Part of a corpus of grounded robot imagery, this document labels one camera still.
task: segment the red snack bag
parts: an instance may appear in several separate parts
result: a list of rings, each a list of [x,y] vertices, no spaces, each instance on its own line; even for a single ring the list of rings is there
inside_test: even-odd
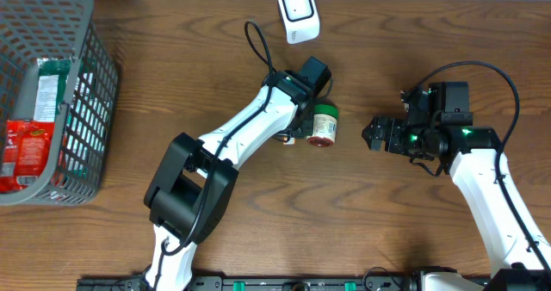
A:
[[[23,133],[14,171],[19,186],[26,188],[33,184],[46,167],[54,125],[53,122],[33,121]]]
[[[15,163],[21,147],[23,134],[30,128],[30,121],[8,121],[6,146],[3,151],[2,171],[0,171],[0,193],[24,189],[14,177]]]

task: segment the white button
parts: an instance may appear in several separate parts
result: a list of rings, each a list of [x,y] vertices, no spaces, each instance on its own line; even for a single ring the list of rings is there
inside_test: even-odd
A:
[[[312,15],[310,0],[283,0],[290,21]]]

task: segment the wood grain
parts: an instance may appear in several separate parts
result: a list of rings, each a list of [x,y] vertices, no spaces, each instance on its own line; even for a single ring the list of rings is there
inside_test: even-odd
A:
[[[484,245],[448,176],[370,152],[373,115],[403,115],[399,90],[457,60],[516,81],[522,115],[506,150],[536,222],[551,237],[551,3],[318,0],[316,40],[290,46],[276,0],[96,0],[95,22],[122,83],[103,189],[90,205],[0,208],[0,289],[71,290],[82,276],[125,276],[152,258],[144,193],[170,141],[215,129],[247,105],[266,74],[243,25],[263,28],[275,67],[314,55],[335,78],[337,144],[263,145],[240,171],[226,216],[194,267],[230,276],[359,276],[373,266],[442,265],[487,274]],[[475,124],[503,135],[511,92],[492,71],[462,67]]]

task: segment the brown wood surface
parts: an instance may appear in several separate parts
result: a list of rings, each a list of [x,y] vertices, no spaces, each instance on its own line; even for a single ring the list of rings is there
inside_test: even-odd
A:
[[[82,276],[125,276],[152,260],[144,193],[170,141],[215,129],[257,94],[266,67],[243,25],[263,28],[278,69],[315,55],[335,78],[337,143],[269,141],[241,169],[226,215],[195,269],[230,276],[359,276],[445,265],[487,274],[472,215],[449,176],[370,152],[373,115],[403,115],[399,90],[449,62],[478,59],[516,81],[522,115],[506,150],[511,172],[551,238],[551,3],[317,0],[320,36],[290,46],[276,0],[96,0],[95,22],[123,75],[103,189],[81,207],[0,208],[0,289],[71,290]],[[511,92],[479,67],[469,81],[475,124],[503,135]]]

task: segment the basket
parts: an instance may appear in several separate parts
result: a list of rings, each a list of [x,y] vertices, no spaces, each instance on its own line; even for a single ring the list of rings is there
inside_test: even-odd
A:
[[[78,205],[102,180],[118,74],[91,21],[93,0],[0,0],[0,146],[6,120],[31,120],[38,62],[69,59],[46,168],[0,205]]]

